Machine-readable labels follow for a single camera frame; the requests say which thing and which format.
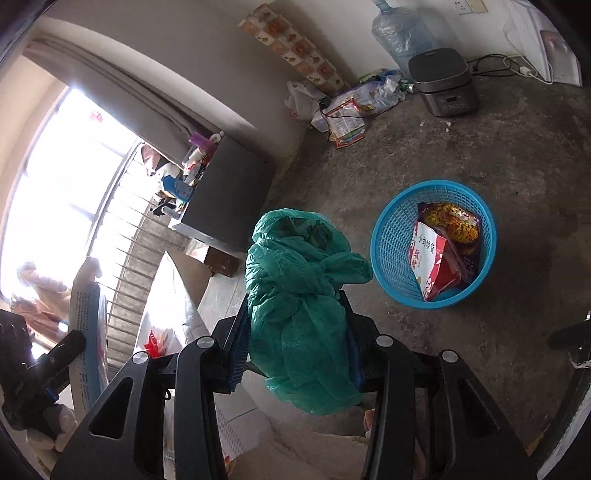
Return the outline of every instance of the bag of chips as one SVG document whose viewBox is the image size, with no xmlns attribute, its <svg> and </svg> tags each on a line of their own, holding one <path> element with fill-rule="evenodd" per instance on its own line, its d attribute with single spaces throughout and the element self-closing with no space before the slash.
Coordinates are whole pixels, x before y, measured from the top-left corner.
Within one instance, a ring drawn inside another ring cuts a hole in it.
<svg viewBox="0 0 591 480">
<path fill-rule="evenodd" d="M 419 203 L 418 219 L 453 243 L 462 260 L 462 281 L 469 285 L 480 270 L 480 219 L 451 202 Z"/>
<path fill-rule="evenodd" d="M 452 251 L 452 242 L 422 222 L 414 227 L 408 252 L 410 266 L 427 301 L 460 284 L 460 263 Z"/>
</svg>

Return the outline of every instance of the plastic water bottle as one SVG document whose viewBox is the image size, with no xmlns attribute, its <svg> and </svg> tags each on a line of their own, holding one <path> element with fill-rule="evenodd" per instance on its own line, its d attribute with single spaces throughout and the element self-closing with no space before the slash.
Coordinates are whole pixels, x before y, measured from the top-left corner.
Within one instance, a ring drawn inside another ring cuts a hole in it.
<svg viewBox="0 0 591 480">
<path fill-rule="evenodd" d="M 374 3 L 381 11 L 374 19 L 371 33 L 398 64 L 402 75 L 410 80 L 408 61 L 437 48 L 433 35 L 416 10 L 393 8 L 385 0 L 374 0 Z"/>
</svg>

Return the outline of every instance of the curtain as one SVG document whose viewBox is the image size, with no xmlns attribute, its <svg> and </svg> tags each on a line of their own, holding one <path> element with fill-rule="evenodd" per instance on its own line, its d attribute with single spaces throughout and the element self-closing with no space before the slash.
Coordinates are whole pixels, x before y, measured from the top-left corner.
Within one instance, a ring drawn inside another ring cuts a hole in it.
<svg viewBox="0 0 591 480">
<path fill-rule="evenodd" d="M 207 120 L 102 58 L 60 38 L 44 35 L 23 54 L 66 85 L 81 90 L 162 155 L 181 164 L 194 132 L 213 133 Z"/>
</svg>

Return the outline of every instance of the metal rivet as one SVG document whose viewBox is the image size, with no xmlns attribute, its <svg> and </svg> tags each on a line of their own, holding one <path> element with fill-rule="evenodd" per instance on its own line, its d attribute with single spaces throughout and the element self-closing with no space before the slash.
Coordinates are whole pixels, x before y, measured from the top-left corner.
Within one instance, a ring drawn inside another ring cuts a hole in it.
<svg viewBox="0 0 591 480">
<path fill-rule="evenodd" d="M 387 348 L 394 344 L 394 339 L 390 335 L 380 335 L 375 339 L 375 343 Z"/>
<path fill-rule="evenodd" d="M 201 337 L 197 340 L 197 346 L 203 349 L 210 348 L 214 343 L 216 343 L 216 341 L 211 337 Z"/>
<path fill-rule="evenodd" d="M 135 364 L 143 364 L 147 362 L 150 358 L 148 352 L 137 352 L 133 357 L 131 357 L 133 363 Z"/>
<path fill-rule="evenodd" d="M 448 364 L 454 364 L 457 362 L 457 359 L 459 357 L 458 357 L 457 353 L 454 352 L 453 350 L 445 350 L 441 354 L 441 358 L 443 358 Z"/>
</svg>

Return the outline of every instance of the electrical outlet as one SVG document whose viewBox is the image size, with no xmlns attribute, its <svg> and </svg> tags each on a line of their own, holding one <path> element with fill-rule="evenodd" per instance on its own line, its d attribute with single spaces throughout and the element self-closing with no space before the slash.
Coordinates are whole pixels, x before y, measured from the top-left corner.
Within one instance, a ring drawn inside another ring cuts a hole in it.
<svg viewBox="0 0 591 480">
<path fill-rule="evenodd" d="M 482 0 L 466 0 L 473 14 L 485 14 L 488 12 L 486 5 Z"/>
<path fill-rule="evenodd" d="M 466 0 L 449 0 L 453 8 L 455 8 L 460 15 L 471 14 L 472 10 Z"/>
</svg>

